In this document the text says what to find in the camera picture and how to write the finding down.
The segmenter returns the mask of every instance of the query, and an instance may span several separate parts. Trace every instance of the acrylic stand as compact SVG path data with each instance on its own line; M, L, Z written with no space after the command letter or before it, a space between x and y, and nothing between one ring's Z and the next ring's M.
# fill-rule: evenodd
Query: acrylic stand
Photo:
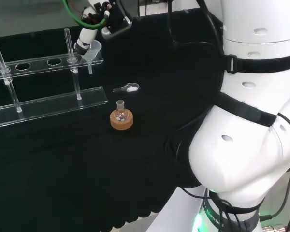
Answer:
M86 55L81 56L73 52L70 30L65 28L64 32L68 54L5 63L0 51L0 79L4 80L13 100L13 104L0 107L0 127L107 103L103 87L80 90L78 82L78 67L88 66L89 73L92 73L91 66L103 62L101 44L94 41ZM70 69L75 92L18 101L13 77L62 69Z

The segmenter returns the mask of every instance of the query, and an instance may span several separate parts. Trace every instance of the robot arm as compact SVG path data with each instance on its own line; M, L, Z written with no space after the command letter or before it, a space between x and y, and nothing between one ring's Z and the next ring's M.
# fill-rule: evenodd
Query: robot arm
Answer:
M131 27L132 22L126 15L123 15L116 0L88 0L90 6L84 9L82 22L86 24L100 24L106 19L105 24L101 23L102 36L105 39L112 38ZM84 55L90 48L90 44L95 39L98 29L84 27L80 33L74 50Z

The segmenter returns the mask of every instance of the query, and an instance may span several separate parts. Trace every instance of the black tablecloth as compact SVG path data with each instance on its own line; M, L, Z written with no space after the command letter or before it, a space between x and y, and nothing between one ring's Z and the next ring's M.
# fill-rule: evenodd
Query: black tablecloth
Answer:
M218 87L217 57L207 45L170 49L166 15L148 16L115 39L102 39L104 63L80 69L81 89L103 86L102 106L0 128L0 232L110 231L159 212L189 170L162 149L166 135L208 106ZM173 16L177 40L212 41L199 10ZM72 39L79 27L71 28ZM63 29L0 38L6 61L66 53ZM113 88L136 82L137 94ZM20 101L73 91L69 71L15 78ZM109 115L123 99L130 132ZM0 81L0 105L11 104Z

